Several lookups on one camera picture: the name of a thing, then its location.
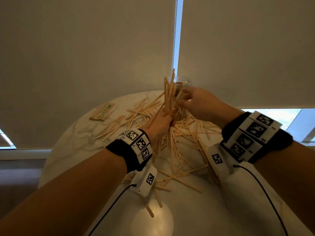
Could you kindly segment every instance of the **cord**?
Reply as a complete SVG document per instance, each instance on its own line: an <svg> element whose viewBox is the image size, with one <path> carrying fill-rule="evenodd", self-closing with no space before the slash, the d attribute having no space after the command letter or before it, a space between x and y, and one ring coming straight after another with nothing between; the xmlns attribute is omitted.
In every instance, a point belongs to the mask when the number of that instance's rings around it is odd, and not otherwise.
<svg viewBox="0 0 315 236"><path fill-rule="evenodd" d="M288 232L287 232L287 230L286 230L286 228L285 228L285 226L284 226L284 224L283 224L283 222L282 222L282 219L281 219L280 215L278 214L278 211L276 210L276 208L275 208L275 206L273 205L273 203L272 203L272 201L271 201L269 195L267 194L266 190L264 189L264 187L262 186L262 184L259 182L259 180L257 179L257 177L256 177L250 170L248 170L248 169L245 168L245 167L242 167L242 166L239 166L239 165L233 165L233 167L236 167L236 168L237 168L237 167L238 167L238 168L243 168L244 170L246 170L247 172L249 172L249 173L255 178L255 180L258 182L258 184L260 185L260 187L261 187L262 190L264 191L265 195L267 196L267 198L268 198L268 200L269 200L271 206L273 207L273 210L275 211L276 215L278 216L278 219L279 219L279 221L280 221L280 223L281 223L281 225L282 225L282 228L283 228L283 230L284 230L286 236L289 236L289 235L288 235Z"/></svg>
<svg viewBox="0 0 315 236"><path fill-rule="evenodd" d="M120 196L126 191L128 190L130 187L136 187L137 184L132 184L127 186L123 192L120 193L120 195L117 197L117 199L114 201L114 203L109 207L109 209L106 211L106 213L103 215L103 217L100 219L100 221L95 225L95 227L92 229L92 231L89 233L89 236L91 236L91 234L94 232L94 230L97 228L97 226L100 224L100 222L105 218L105 216L108 214L108 212L112 209L112 207L114 206L114 204L117 202L117 200L120 198Z"/></svg>

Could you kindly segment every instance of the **floor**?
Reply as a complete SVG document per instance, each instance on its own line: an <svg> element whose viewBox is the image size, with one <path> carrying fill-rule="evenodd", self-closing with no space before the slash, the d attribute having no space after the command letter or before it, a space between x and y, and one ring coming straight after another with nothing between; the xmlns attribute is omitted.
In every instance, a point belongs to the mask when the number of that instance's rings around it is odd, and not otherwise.
<svg viewBox="0 0 315 236"><path fill-rule="evenodd" d="M37 189L45 161L0 161L0 219Z"/></svg>

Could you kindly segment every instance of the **clear glass container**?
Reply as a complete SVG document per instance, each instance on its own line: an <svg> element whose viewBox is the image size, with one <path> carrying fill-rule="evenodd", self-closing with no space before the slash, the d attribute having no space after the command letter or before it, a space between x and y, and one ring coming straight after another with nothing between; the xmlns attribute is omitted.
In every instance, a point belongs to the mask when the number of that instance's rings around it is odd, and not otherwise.
<svg viewBox="0 0 315 236"><path fill-rule="evenodd" d="M171 76L168 77L168 81L171 82L171 80L172 80L172 77ZM177 97L181 89L192 86L192 81L187 77L175 76L174 83L176 86L175 97ZM186 94L182 94L179 100L183 99L185 95ZM188 111L186 109L178 107L178 109L176 110L175 120L180 121L180 120L185 119L187 117L187 113Z"/></svg>

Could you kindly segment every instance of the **roller blind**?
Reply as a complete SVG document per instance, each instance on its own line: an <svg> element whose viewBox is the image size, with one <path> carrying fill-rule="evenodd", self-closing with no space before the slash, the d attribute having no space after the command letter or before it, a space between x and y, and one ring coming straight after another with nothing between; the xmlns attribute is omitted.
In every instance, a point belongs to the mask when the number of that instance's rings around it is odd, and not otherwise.
<svg viewBox="0 0 315 236"><path fill-rule="evenodd" d="M51 148L87 111L163 89L175 0L1 0L0 128Z"/></svg>
<svg viewBox="0 0 315 236"><path fill-rule="evenodd" d="M241 108L315 107L315 0L184 0L178 75Z"/></svg>

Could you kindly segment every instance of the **person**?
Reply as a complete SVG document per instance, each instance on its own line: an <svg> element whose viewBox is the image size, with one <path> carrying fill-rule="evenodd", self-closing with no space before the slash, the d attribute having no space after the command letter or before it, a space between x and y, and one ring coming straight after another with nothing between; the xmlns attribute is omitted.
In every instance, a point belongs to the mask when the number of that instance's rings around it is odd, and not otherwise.
<svg viewBox="0 0 315 236"><path fill-rule="evenodd" d="M195 118L223 129L242 114L210 92L184 89L179 106ZM152 146L174 124L175 110L163 111L148 128L142 127ZM315 152L295 141L271 151L254 163L255 168L315 233ZM127 173L124 158L107 149L66 170L13 209L0 221L1 235L84 235Z"/></svg>

